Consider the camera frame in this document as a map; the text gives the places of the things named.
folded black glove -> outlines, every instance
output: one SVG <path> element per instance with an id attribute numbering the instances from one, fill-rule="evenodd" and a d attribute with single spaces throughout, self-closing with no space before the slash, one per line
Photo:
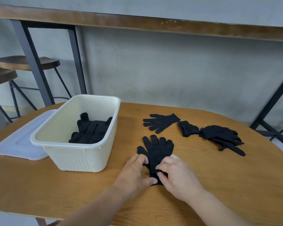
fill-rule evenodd
<path id="1" fill-rule="evenodd" d="M 173 113 L 169 116 L 159 115 L 159 114 L 150 114 L 151 119 L 143 119 L 144 126 L 149 127 L 149 130 L 155 131 L 156 134 L 161 133 L 171 124 L 180 121 L 180 119 Z"/>
<path id="2" fill-rule="evenodd" d="M 238 137 L 238 133 L 234 130 L 218 125 L 210 125 L 200 129 L 199 136 L 219 144 L 221 146 L 219 151 L 223 151 L 225 148 L 230 148 L 237 154 L 245 156 L 245 152 L 236 147 L 244 143 Z"/>
<path id="3" fill-rule="evenodd" d="M 172 155 L 174 144 L 172 140 L 166 140 L 166 138 L 161 137 L 157 138 L 156 135 L 151 135 L 151 142 L 148 137 L 143 137 L 144 145 L 146 146 L 147 151 L 142 147 L 137 147 L 137 154 L 143 154 L 147 156 L 149 163 L 145 164 L 145 166 L 150 171 L 150 177 L 156 178 L 157 183 L 154 185 L 163 185 L 157 176 L 157 172 L 160 170 L 156 170 L 155 167 L 161 163 L 161 161 L 166 157 Z"/>
<path id="4" fill-rule="evenodd" d="M 199 134 L 199 128 L 195 125 L 189 124 L 188 121 L 178 121 L 177 124 L 182 132 L 183 137 Z"/>
<path id="5" fill-rule="evenodd" d="M 72 133 L 69 143 L 93 144 L 101 141 L 112 120 L 109 117 L 107 121 L 90 121 L 87 113 L 82 113 L 80 117 L 77 121 L 79 132 Z"/>

person's left arm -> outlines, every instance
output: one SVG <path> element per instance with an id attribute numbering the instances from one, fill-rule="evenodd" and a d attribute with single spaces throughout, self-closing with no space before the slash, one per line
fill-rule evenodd
<path id="1" fill-rule="evenodd" d="M 105 189 L 94 201 L 73 213 L 58 226 L 108 226 L 123 204 L 143 188 L 157 183 L 155 178 L 142 178 L 144 155 L 135 154 L 129 159 L 114 184 Z"/>

forearm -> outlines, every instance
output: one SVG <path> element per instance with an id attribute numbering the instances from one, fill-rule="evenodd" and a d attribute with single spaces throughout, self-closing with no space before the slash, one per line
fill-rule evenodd
<path id="1" fill-rule="evenodd" d="M 250 226 L 210 192 L 204 191 L 188 204 L 207 226 Z"/>
<path id="2" fill-rule="evenodd" d="M 63 220 L 59 226 L 108 226 L 125 201 L 122 191 L 110 186 L 83 209 Z"/>

storage container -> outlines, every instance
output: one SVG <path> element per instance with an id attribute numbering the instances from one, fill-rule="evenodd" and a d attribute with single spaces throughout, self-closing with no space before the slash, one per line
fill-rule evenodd
<path id="1" fill-rule="evenodd" d="M 60 170 L 99 172 L 105 168 L 112 149 L 119 107 L 117 97 L 76 95 L 35 130 L 30 141 L 44 147 Z M 113 117 L 106 135 L 95 144 L 68 143 L 71 134 L 78 132 L 77 121 L 84 112 L 91 121 Z"/>

human hand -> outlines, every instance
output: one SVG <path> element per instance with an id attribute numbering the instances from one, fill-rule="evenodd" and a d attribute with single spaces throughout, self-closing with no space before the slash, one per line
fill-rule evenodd
<path id="1" fill-rule="evenodd" d="M 192 169 L 176 155 L 165 157 L 155 169 L 168 173 L 168 177 L 162 172 L 158 172 L 157 175 L 174 197 L 189 205 L 195 197 L 205 191 Z"/>
<path id="2" fill-rule="evenodd" d="M 156 178 L 142 178 L 144 163 L 149 163 L 145 155 L 135 154 L 132 156 L 113 184 L 114 187 L 122 191 L 126 200 L 136 196 L 143 188 L 157 183 Z"/>

